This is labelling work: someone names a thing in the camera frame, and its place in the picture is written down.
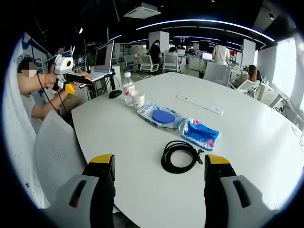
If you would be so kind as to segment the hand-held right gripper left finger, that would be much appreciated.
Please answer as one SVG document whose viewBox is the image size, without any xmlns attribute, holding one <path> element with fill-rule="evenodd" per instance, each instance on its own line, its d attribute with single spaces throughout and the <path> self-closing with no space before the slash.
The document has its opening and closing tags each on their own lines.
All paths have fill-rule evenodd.
<svg viewBox="0 0 304 228">
<path fill-rule="evenodd" d="M 114 181 L 114 155 L 96 156 L 59 188 L 45 215 L 57 228 L 112 228 Z"/>
</svg>

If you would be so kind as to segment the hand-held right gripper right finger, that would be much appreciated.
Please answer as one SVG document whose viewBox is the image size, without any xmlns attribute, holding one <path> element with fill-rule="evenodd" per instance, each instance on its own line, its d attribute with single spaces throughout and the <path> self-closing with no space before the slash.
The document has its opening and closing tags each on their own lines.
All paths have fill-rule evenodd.
<svg viewBox="0 0 304 228">
<path fill-rule="evenodd" d="M 278 213 L 264 204 L 254 184 L 236 175 L 224 157 L 205 156 L 204 180 L 207 228 L 261 228 Z"/>
</svg>

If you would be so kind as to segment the person's left hand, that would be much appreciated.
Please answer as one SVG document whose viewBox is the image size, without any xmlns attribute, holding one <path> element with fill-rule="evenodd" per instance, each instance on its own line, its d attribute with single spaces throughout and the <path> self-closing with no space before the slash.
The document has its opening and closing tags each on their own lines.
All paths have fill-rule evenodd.
<svg viewBox="0 0 304 228">
<path fill-rule="evenodd" d="M 54 73 L 49 73 L 45 75 L 44 79 L 45 88 L 53 88 L 57 84 L 57 75 Z"/>
</svg>

